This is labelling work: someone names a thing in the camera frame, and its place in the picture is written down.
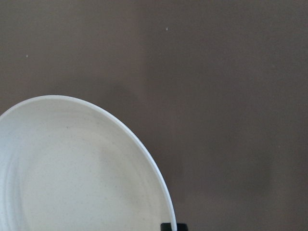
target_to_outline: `gray surface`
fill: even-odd
[[[306,1],[1,1],[0,112],[62,94],[141,139],[179,222],[308,228]]]

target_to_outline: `bowl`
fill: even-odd
[[[158,231],[176,220],[140,140],[84,100],[48,95],[0,116],[1,231]]]

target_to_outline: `white bowl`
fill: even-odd
[[[117,118],[41,96],[0,116],[0,231],[159,231],[172,202],[157,165]]]

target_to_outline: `brown-gray background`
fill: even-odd
[[[0,113],[39,95],[122,120],[192,231],[308,229],[307,1],[0,2]]]

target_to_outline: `black object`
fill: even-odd
[[[188,231],[188,227],[184,223],[177,223],[178,231]],[[160,225],[160,231],[172,231],[171,223],[162,223]]]

